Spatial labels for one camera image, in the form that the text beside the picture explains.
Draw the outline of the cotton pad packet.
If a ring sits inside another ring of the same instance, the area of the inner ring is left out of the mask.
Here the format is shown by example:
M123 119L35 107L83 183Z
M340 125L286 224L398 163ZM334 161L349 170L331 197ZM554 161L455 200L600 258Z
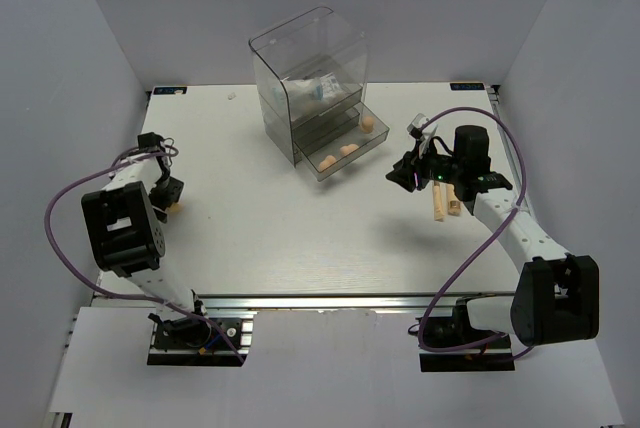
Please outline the cotton pad packet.
M312 89L315 79L281 80L272 87L274 97L281 103L286 103L293 108L309 103L318 102L312 98Z
M344 94L344 89L336 76L328 73L315 79L311 93L314 100L328 102L340 98Z

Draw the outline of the wide beige cream tube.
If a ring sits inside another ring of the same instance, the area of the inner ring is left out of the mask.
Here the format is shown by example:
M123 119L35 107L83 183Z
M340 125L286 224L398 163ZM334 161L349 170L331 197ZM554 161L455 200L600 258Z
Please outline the wide beige cream tube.
M447 213L451 216L459 216L462 211L462 203L457 198L454 186L451 184L446 185L446 201Z

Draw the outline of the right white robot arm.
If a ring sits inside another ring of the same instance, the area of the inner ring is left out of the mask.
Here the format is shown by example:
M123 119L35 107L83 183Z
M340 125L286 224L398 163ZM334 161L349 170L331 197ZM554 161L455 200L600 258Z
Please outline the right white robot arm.
M409 127L412 150L396 162L387 179L419 191L449 184L469 213L496 235L519 280L512 296L461 298L451 332L461 345L486 335L513 334L526 347L588 340L599 331L599 268L554 241L520 209L512 184L492 170L489 136L476 125L455 130L454 148L439 153L430 128Z

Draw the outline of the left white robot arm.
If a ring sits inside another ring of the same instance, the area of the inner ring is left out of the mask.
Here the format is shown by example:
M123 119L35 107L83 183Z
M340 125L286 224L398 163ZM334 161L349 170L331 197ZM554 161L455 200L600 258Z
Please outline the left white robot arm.
M211 322L202 303L168 266L161 264L166 252L162 225L180 200L184 183L171 175L171 144L148 132L138 146L119 158L110 181L88 193L81 207L98 267L138 287L157 300L163 320L176 320L170 304L187 311L177 324L177 335L188 346L199 347L211 335Z

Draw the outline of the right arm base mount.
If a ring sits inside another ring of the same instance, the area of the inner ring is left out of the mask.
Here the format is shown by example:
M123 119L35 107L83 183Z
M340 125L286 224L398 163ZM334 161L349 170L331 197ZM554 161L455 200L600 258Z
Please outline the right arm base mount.
M486 341L493 333L471 327L466 308L436 308L426 321L423 343L435 352L419 349L423 373L512 372L515 361L508 336Z

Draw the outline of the clear acrylic drawer organizer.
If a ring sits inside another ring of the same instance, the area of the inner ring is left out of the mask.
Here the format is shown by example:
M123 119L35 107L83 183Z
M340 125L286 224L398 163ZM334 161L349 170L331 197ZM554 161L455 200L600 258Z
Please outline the clear acrylic drawer organizer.
M334 9L318 5L262 29L248 47L265 132L295 165L301 139L324 115L362 100L367 39Z

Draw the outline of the blue table label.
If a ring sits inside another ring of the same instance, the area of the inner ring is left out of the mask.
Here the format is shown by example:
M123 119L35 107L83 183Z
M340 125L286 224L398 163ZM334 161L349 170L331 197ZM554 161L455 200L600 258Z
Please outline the blue table label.
M184 95L187 92L186 86L156 86L153 91L153 96L174 96Z
M485 85L481 82L451 82L452 91L484 91Z

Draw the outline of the left blue table label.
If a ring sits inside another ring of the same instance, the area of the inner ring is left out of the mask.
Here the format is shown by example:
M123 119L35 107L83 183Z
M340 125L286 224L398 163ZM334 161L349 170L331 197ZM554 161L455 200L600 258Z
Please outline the left blue table label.
M186 86L156 86L153 91L153 96L174 96L184 95L187 92Z

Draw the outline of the clear drawer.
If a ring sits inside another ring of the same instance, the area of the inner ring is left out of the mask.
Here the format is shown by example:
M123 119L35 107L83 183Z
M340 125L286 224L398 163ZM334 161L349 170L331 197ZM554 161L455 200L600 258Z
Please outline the clear drawer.
M386 141L389 127L365 104L327 111L294 130L302 161L324 181Z

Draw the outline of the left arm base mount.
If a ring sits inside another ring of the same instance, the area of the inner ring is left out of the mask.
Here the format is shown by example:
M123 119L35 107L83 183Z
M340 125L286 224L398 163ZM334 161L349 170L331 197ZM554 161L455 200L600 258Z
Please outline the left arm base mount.
M147 354L148 366L241 367L249 353L253 315L242 311L206 311L201 302L196 313L207 315L224 332L210 324L175 313L152 311L153 322Z

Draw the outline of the right blue table label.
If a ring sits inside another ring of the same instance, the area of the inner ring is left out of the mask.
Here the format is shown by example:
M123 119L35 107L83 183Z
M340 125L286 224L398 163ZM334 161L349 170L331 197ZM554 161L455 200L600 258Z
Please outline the right blue table label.
M481 82L451 82L452 91L484 91L485 85Z

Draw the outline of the slim beige concealer tube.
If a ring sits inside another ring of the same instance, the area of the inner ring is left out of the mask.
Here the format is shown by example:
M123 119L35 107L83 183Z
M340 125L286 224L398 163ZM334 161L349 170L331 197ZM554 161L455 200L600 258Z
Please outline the slim beige concealer tube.
M442 222L445 219L445 210L442 203L441 186L438 182L433 182L432 200L433 200L434 220L438 222Z

